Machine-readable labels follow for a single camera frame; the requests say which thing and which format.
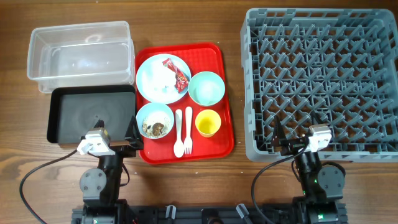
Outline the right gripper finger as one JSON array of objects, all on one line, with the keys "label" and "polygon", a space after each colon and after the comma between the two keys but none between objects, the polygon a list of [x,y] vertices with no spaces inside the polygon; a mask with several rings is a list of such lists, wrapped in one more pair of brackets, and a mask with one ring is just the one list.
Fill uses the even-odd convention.
[{"label": "right gripper finger", "polygon": [[274,148],[275,151],[285,152],[287,139],[283,130],[283,126],[277,115],[274,118],[274,122],[275,126],[272,134],[271,146]]},{"label": "right gripper finger", "polygon": [[321,117],[315,111],[312,111],[312,124],[323,124],[323,120],[321,120]]}]

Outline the food scraps and rice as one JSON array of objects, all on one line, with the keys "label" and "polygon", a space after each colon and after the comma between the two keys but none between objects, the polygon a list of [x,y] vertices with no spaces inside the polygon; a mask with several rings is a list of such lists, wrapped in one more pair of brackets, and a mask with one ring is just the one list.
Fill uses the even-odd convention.
[{"label": "food scraps and rice", "polygon": [[170,119],[166,115],[146,116],[142,122],[142,131],[148,138],[162,138],[170,131]]}]

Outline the light blue small bowl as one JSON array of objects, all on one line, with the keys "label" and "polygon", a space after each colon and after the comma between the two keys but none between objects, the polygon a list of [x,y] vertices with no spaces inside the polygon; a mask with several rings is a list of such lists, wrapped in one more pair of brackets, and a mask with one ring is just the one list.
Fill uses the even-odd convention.
[{"label": "light blue small bowl", "polygon": [[136,114],[140,133],[148,139],[160,139],[168,135],[174,126],[174,113],[165,104],[148,103]]}]

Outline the white plastic fork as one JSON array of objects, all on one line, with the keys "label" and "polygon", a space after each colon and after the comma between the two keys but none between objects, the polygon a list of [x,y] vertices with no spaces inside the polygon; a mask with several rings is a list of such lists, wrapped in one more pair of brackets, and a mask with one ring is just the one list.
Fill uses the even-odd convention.
[{"label": "white plastic fork", "polygon": [[186,125],[186,137],[184,140],[184,154],[191,154],[192,153],[192,146],[193,141],[191,137],[191,130],[192,130],[192,116],[193,110],[192,107],[188,106],[185,108],[185,125]]}]

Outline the yellow plastic cup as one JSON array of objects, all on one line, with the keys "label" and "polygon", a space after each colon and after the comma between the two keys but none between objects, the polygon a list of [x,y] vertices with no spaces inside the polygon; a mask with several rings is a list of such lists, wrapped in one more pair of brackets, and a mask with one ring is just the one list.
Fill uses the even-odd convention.
[{"label": "yellow plastic cup", "polygon": [[221,117],[214,110],[203,110],[195,118],[195,127],[205,138],[214,136],[221,127]]}]

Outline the red snack wrapper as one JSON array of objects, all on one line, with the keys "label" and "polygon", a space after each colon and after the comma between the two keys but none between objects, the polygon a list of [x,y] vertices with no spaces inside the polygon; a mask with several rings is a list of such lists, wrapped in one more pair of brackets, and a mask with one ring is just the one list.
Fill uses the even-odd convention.
[{"label": "red snack wrapper", "polygon": [[181,93],[184,91],[189,84],[188,78],[185,76],[185,74],[179,69],[172,61],[171,58],[168,58],[162,62],[163,66],[167,67],[171,71],[175,73],[175,88],[177,89],[178,93]]}]

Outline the mint green bowl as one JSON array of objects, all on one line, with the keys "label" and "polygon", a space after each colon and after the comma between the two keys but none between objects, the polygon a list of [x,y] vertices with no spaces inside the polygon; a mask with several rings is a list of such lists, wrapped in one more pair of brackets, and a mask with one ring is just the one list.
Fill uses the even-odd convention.
[{"label": "mint green bowl", "polygon": [[190,80],[188,94],[200,106],[213,106],[224,97],[226,87],[223,79],[214,72],[195,74]]}]

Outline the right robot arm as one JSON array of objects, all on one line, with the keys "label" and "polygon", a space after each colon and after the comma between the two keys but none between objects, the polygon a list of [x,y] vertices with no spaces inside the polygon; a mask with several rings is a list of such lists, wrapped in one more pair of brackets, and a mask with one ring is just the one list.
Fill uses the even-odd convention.
[{"label": "right robot arm", "polygon": [[303,196],[295,197],[289,208],[289,223],[347,223],[348,216],[343,198],[345,169],[335,162],[321,162],[318,152],[326,148],[332,131],[315,112],[308,133],[299,138],[286,137],[279,117],[271,145],[279,147],[283,156],[293,157],[293,170],[302,187]]}]

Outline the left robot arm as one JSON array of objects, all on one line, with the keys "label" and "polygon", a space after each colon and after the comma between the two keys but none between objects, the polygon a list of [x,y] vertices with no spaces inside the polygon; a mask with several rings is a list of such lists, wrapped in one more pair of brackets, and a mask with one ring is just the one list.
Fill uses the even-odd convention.
[{"label": "left robot arm", "polygon": [[72,223],[137,223],[138,217],[119,198],[121,174],[126,170],[123,163],[126,157],[136,157],[137,151],[144,148],[136,117],[133,116],[125,133],[127,144],[112,146],[111,138],[104,128],[104,121],[98,120],[94,128],[81,137],[77,151],[99,159],[98,166],[83,173],[80,189],[83,192],[83,209],[74,210]]}]

